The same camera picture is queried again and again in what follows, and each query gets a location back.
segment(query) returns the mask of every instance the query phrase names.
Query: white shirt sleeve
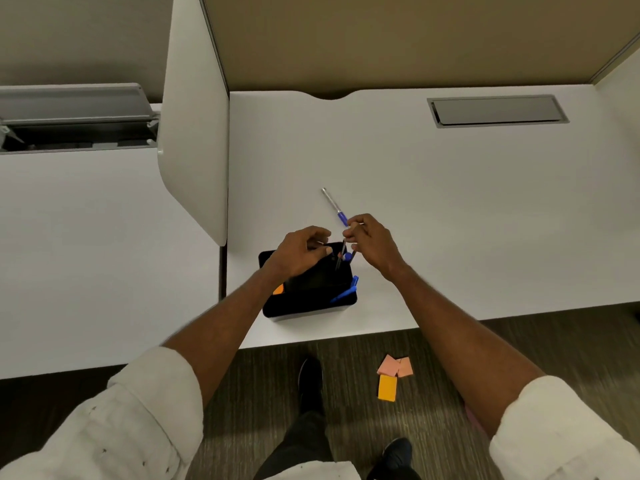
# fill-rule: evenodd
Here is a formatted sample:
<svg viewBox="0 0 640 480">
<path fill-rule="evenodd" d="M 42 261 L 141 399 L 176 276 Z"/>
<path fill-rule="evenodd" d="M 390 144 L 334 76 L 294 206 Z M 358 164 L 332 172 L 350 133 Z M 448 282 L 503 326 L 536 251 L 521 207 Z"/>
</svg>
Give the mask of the white shirt sleeve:
<svg viewBox="0 0 640 480">
<path fill-rule="evenodd" d="M 0 480 L 181 480 L 202 441 L 202 396 L 188 362 L 156 347 L 80 404 L 42 450 Z"/>
<path fill-rule="evenodd" d="M 640 479 L 638 450 L 553 376 L 524 387 L 489 453 L 505 480 Z"/>
</svg>

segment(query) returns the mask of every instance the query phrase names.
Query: leg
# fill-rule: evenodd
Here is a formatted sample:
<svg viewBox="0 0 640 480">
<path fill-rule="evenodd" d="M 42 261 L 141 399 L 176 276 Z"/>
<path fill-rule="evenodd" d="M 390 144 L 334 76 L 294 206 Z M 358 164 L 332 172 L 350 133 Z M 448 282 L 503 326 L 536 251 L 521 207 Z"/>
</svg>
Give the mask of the leg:
<svg viewBox="0 0 640 480">
<path fill-rule="evenodd" d="M 411 468 L 412 446 L 406 438 L 393 440 L 385 448 L 367 480 L 420 480 Z"/>
<path fill-rule="evenodd" d="M 253 480 L 264 480 L 308 461 L 333 461 L 329 441 L 324 434 L 326 420 L 322 382 L 320 362 L 308 357 L 302 364 L 298 377 L 300 416 L 286 432 L 282 443 L 262 464 Z"/>
</svg>

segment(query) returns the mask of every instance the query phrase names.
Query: orange sticky note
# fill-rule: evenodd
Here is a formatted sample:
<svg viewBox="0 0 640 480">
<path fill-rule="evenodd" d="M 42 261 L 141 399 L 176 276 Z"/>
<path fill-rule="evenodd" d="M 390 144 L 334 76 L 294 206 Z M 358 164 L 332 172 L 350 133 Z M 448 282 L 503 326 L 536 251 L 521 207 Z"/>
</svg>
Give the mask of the orange sticky note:
<svg viewBox="0 0 640 480">
<path fill-rule="evenodd" d="M 399 369 L 400 363 L 396 359 L 391 357 L 391 355 L 387 354 L 385 359 L 380 364 L 380 367 L 378 368 L 378 373 L 380 375 L 393 377 L 398 373 Z"/>
<path fill-rule="evenodd" d="M 398 377 L 407 377 L 413 375 L 413 369 L 411 367 L 411 361 L 409 357 L 402 357 L 400 359 L 400 369 L 398 369 Z"/>
<path fill-rule="evenodd" d="M 396 387 L 398 384 L 397 377 L 380 376 L 378 384 L 378 399 L 383 401 L 396 402 Z"/>
</svg>

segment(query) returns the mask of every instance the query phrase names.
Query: shoe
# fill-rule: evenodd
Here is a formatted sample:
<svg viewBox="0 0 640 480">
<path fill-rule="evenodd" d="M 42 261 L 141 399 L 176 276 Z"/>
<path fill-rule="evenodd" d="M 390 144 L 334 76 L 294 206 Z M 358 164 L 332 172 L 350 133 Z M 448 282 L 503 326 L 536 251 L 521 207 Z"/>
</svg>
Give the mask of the shoe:
<svg viewBox="0 0 640 480">
<path fill-rule="evenodd" d="M 411 467 L 413 448 L 406 438 L 396 438 L 387 445 L 382 452 L 379 463 L 389 470 L 397 470 L 402 467 Z"/>
<path fill-rule="evenodd" d="M 300 399 L 300 414 L 316 411 L 324 416 L 322 401 L 322 364 L 315 357 L 309 355 L 300 367 L 298 374 L 298 398 Z"/>
</svg>

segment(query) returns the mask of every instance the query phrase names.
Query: pen holder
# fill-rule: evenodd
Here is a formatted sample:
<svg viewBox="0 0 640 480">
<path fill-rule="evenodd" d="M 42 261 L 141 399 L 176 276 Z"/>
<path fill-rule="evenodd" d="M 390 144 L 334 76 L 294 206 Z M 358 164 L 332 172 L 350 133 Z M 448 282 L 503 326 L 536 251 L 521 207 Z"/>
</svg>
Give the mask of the pen holder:
<svg viewBox="0 0 640 480">
<path fill-rule="evenodd" d="M 306 315 L 354 305 L 357 302 L 357 292 L 354 292 L 331 303 L 333 298 L 351 287 L 353 274 L 351 263 L 347 261 L 342 261 L 340 268 L 337 271 L 335 269 L 338 253 L 342 250 L 342 242 L 331 242 L 327 246 L 333 249 L 332 254 L 320 259 L 315 266 L 303 274 L 284 282 L 284 291 L 271 295 L 264 304 L 262 308 L 264 316 L 277 318 L 284 315 Z M 263 251 L 259 254 L 260 267 L 264 266 L 273 252 Z"/>
</svg>

